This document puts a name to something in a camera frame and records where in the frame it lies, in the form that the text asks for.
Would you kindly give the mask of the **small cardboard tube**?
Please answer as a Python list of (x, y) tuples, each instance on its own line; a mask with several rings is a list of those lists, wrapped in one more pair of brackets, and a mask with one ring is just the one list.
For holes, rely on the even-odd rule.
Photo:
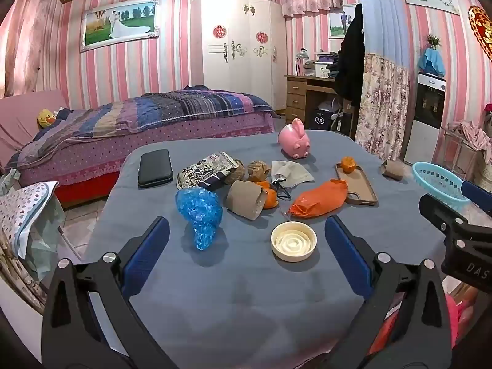
[(399, 161), (385, 160), (380, 169), (381, 174), (395, 181), (401, 181), (404, 178), (405, 165)]

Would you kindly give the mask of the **small orange fruit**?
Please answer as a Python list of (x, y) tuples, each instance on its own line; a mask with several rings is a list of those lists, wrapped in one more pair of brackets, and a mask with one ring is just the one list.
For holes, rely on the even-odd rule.
[(352, 157), (343, 157), (340, 165), (343, 172), (346, 174), (351, 174), (357, 168), (357, 163)]

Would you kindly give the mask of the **orange plastic bag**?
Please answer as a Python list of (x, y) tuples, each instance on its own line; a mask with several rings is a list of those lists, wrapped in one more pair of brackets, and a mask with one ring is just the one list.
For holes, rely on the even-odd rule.
[(297, 218), (323, 216), (341, 208), (347, 196), (347, 182), (330, 179), (317, 188), (301, 193), (288, 209), (288, 214)]

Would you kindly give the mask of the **blue plastic bag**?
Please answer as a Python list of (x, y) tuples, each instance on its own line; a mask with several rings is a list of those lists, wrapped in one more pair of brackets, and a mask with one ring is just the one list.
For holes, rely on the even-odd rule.
[(178, 212), (192, 226), (195, 247), (200, 251), (208, 249), (222, 221), (219, 196), (201, 187), (184, 188), (177, 191), (175, 203)]

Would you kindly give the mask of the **white face mask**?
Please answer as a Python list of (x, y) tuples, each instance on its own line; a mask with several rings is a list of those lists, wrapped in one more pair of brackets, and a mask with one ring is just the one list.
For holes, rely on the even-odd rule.
[(273, 161), (271, 185), (279, 199), (289, 200), (290, 190), (305, 182), (313, 182), (314, 177), (301, 164), (292, 161)]

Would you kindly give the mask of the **orange peel piece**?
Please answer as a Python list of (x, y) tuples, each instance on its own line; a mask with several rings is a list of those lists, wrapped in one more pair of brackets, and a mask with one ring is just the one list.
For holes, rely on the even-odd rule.
[(267, 181), (256, 182), (256, 184), (266, 193), (264, 209), (276, 208), (279, 201), (277, 199), (277, 192), (274, 190), (273, 186)]

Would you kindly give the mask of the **printed snack wrapper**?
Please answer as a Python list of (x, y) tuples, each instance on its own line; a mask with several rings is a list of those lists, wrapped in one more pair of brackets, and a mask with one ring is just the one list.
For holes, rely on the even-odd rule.
[(199, 187), (212, 191), (238, 168), (239, 164), (226, 152), (212, 153), (181, 170), (176, 186), (178, 190)]

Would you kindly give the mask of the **brown paper ball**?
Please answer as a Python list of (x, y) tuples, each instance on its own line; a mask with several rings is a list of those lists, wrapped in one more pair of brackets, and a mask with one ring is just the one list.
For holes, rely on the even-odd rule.
[(248, 164), (247, 170), (249, 182), (264, 182), (271, 172), (270, 166), (261, 160), (256, 160)]

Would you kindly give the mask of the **cardboard toilet roll tube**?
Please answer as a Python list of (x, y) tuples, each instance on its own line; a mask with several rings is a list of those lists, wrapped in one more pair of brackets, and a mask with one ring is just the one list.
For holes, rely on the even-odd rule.
[(225, 207), (250, 221), (256, 220), (264, 209), (267, 193), (256, 183), (235, 181), (226, 196)]

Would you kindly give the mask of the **floral blue curtain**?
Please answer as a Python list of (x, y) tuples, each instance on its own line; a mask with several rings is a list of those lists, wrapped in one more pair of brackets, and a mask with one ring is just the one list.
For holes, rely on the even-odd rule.
[(399, 157), (410, 96), (404, 0), (360, 0), (364, 66), (355, 141), (382, 160)]

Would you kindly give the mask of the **water dispenser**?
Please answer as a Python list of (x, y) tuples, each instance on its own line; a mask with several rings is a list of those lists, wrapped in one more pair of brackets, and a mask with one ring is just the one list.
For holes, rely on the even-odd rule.
[(444, 79), (428, 73), (418, 74), (415, 112), (404, 155), (404, 161), (410, 165), (433, 160), (444, 113), (445, 92)]

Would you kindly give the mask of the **black box under desk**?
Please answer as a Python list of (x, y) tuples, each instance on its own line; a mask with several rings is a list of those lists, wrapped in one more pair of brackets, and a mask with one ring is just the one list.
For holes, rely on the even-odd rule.
[(309, 119), (309, 128), (312, 130), (333, 131), (336, 129), (341, 110), (335, 112), (316, 109), (312, 112)]

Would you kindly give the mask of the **bed with striped quilt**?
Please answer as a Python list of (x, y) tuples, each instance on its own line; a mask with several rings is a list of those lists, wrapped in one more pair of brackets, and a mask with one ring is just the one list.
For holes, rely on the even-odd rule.
[(54, 122), (1, 165), (26, 187), (56, 181), (64, 207), (106, 197), (127, 156), (156, 142), (241, 137), (274, 131), (276, 114), (253, 94), (186, 86), (88, 110), (59, 111)]

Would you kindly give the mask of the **pink rabbit piggy bank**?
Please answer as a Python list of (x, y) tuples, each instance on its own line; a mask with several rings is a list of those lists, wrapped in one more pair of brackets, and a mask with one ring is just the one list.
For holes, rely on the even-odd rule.
[(281, 129), (278, 143), (284, 153), (294, 160), (306, 158), (310, 154), (310, 139), (303, 122), (297, 117)]

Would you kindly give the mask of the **black hanging coat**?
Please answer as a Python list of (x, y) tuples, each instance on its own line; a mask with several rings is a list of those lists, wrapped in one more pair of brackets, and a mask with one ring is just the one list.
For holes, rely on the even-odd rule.
[(355, 6), (355, 18), (349, 25), (339, 51), (338, 74), (334, 90), (354, 107), (360, 105), (364, 70), (362, 4)]

